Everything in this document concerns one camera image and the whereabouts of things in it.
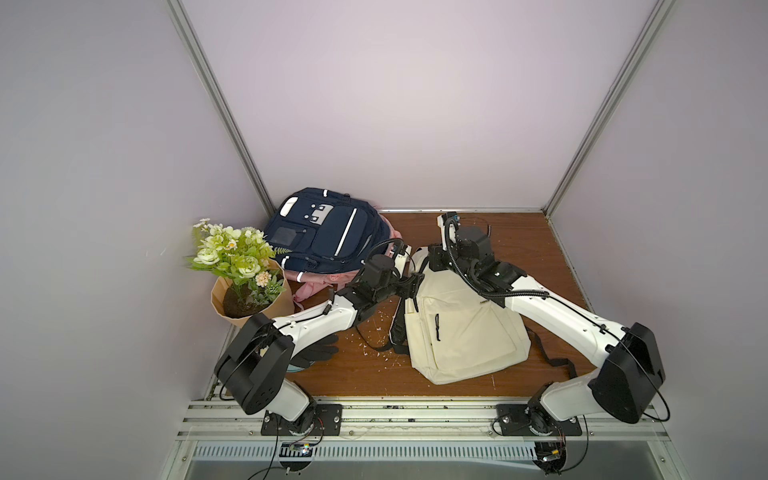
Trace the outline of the cream canvas backpack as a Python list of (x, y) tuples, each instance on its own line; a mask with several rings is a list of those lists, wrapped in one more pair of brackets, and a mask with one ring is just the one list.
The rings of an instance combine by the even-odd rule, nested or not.
[(424, 279), (398, 304), (387, 342), (375, 351), (406, 355), (427, 380), (444, 385), (522, 363), (532, 345), (544, 350), (520, 314), (480, 297), (453, 272), (433, 271), (424, 247), (414, 260)]

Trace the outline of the navy blue backpack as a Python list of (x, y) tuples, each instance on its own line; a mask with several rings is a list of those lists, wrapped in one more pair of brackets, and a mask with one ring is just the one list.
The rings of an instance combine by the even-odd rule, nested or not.
[(264, 231), (283, 270), (321, 275), (360, 269), (392, 236), (393, 228), (370, 203), (312, 187), (289, 195)]

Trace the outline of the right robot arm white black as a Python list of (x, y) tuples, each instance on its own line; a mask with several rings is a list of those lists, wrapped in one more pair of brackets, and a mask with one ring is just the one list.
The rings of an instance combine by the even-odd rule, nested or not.
[(526, 317), (567, 342), (593, 370), (542, 386), (530, 398), (530, 428), (544, 435), (558, 422), (607, 413), (636, 424), (659, 397), (666, 374), (654, 333), (640, 323), (626, 327), (554, 293), (521, 268), (495, 258), (486, 233), (463, 227), (455, 212), (437, 218), (437, 260), (481, 298)]

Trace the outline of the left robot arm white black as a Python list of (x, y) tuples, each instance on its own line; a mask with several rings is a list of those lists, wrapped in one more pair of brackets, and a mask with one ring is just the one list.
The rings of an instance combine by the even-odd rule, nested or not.
[(286, 379), (291, 363), (338, 332), (369, 319), (392, 296), (413, 296), (424, 278), (417, 266), (406, 273), (406, 254), (376, 254), (355, 278), (322, 305), (289, 316), (250, 317), (218, 360), (214, 374), (244, 413), (265, 410), (304, 432), (315, 417), (315, 402)]

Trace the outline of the pink backpack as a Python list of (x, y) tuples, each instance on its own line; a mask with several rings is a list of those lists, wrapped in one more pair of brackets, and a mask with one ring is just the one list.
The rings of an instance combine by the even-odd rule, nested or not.
[(320, 274), (308, 271), (285, 270), (284, 276), (290, 282), (295, 282), (298, 287), (293, 288), (292, 299), (297, 305), (319, 293), (328, 287), (341, 289), (351, 282), (359, 273), (359, 270)]

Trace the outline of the black glove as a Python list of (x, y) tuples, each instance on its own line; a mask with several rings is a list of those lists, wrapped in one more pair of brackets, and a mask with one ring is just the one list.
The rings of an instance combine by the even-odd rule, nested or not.
[(339, 352), (338, 340), (339, 337), (336, 334), (328, 335), (295, 353), (289, 364), (308, 369), (315, 363), (329, 361)]

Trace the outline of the artificial green flower bouquet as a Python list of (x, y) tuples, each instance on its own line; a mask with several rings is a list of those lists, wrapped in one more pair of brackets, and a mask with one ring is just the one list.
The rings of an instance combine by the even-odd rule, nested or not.
[(264, 309), (285, 291), (284, 274), (275, 260), (289, 250), (273, 247), (263, 231), (203, 218), (192, 226), (192, 233), (196, 253), (187, 258), (189, 268), (230, 281), (239, 308)]

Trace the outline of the brown paper flower pot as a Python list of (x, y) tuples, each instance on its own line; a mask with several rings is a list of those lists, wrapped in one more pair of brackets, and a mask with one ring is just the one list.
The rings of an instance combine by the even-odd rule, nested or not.
[(277, 274), (279, 284), (282, 286), (282, 291), (271, 303), (265, 305), (263, 308), (259, 307), (253, 313), (249, 313), (245, 316), (231, 317), (226, 315), (224, 308), (225, 297), (232, 285), (232, 281), (227, 278), (218, 277), (211, 291), (211, 305), (213, 306), (216, 314), (238, 328), (243, 327), (247, 320), (256, 313), (263, 313), (268, 318), (288, 316), (293, 314), (295, 307), (290, 284), (288, 280), (283, 276), (283, 270), (275, 260), (270, 259), (269, 265), (270, 269)]

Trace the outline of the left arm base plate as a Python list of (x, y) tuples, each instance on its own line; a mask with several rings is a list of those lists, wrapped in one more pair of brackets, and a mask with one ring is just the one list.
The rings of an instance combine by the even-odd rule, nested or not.
[(288, 420), (267, 410), (263, 417), (262, 436), (339, 436), (343, 406), (338, 403), (310, 404), (295, 420)]

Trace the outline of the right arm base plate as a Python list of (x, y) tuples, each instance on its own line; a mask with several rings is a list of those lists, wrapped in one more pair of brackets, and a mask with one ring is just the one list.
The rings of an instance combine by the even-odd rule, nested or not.
[(496, 417), (492, 427), (501, 436), (578, 437), (583, 433), (575, 418), (556, 421), (546, 412), (532, 410), (526, 404), (501, 403), (497, 404), (495, 409)]

